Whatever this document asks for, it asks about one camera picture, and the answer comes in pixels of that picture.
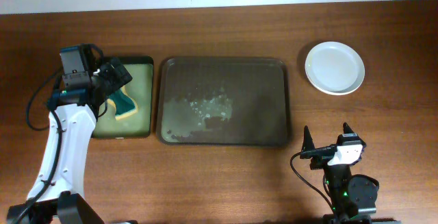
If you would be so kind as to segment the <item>green yellow sponge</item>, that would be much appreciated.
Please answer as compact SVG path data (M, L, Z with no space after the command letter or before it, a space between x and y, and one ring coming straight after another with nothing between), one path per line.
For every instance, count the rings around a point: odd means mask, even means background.
M136 101L131 98L125 86L118 89L108 97L108 103L115 109L115 119L121 121L138 112Z

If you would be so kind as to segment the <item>light blue plate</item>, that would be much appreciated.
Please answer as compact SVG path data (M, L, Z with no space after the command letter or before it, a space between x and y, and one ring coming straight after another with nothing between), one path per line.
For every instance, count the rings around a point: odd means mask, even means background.
M348 45L328 41L317 44L307 54L305 74L308 70L318 71L364 71L365 65L360 55Z

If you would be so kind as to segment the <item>cream white plate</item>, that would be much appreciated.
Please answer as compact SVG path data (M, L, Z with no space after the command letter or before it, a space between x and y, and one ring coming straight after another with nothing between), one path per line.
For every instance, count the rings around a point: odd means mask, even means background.
M306 76L317 90L334 96L348 95L356 91L365 79L365 72L354 71L306 71Z

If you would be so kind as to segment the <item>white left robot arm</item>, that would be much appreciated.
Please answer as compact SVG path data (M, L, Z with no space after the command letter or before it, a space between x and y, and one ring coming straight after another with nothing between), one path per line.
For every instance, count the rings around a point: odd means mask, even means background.
M107 97L132 80L118 58L97 69L59 76L47 102L49 135L25 203L11 206L8 223L102 223L84 198L88 145Z

